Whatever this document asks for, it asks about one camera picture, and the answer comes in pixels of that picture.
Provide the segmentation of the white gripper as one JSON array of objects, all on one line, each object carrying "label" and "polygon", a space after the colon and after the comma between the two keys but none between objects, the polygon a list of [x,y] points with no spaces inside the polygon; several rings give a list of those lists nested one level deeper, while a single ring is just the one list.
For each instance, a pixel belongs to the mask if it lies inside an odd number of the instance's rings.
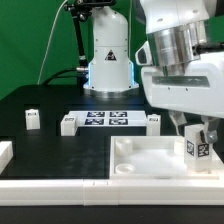
[{"label": "white gripper", "polygon": [[141,77],[147,101],[152,107],[169,110],[178,135],[187,123],[183,112],[204,115],[201,139],[208,144],[217,142],[219,118],[224,118],[223,59],[192,62],[184,76],[164,76],[157,68],[144,67]]}]

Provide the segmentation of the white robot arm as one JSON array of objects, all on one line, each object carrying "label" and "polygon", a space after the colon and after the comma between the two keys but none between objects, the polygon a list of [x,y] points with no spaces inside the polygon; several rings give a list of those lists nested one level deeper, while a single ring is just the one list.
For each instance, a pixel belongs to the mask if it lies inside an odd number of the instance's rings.
[{"label": "white robot arm", "polygon": [[[149,104],[167,109],[175,126],[187,113],[202,117],[201,137],[217,141],[224,119],[224,43],[209,41],[207,21],[219,0],[136,0],[147,41],[136,52]],[[117,96],[138,85],[127,56],[127,22],[106,4],[93,7],[94,58],[86,93]]]}]

